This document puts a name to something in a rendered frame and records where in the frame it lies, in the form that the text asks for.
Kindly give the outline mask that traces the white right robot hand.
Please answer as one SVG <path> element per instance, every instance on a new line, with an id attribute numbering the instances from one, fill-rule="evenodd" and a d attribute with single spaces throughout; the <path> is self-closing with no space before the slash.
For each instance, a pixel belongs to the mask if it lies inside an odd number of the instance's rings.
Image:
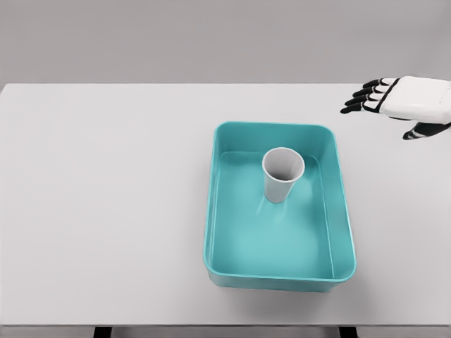
<path id="1" fill-rule="evenodd" d="M 369 112 L 414 121 L 404 140 L 432 137 L 451 130 L 451 80 L 404 76 L 369 81 L 345 102 L 342 114 Z"/>

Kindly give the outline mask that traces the white paper cup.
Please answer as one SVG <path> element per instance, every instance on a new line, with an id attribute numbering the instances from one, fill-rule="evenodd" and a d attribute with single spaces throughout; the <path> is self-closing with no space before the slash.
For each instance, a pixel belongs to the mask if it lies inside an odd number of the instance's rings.
<path id="1" fill-rule="evenodd" d="M 262 159 L 265 197 L 274 204 L 284 202 L 305 168 L 304 159 L 293 149 L 278 147 L 266 152 Z"/>

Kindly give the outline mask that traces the teal plastic basket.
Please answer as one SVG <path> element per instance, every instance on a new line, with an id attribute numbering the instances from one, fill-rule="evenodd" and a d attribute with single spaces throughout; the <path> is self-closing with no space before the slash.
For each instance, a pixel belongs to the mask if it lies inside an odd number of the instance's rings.
<path id="1" fill-rule="evenodd" d="M 262 160 L 286 147 L 305 162 L 279 204 Z M 334 133 L 322 125 L 225 122 L 214 132 L 204 264 L 220 287 L 327 292 L 357 267 Z"/>

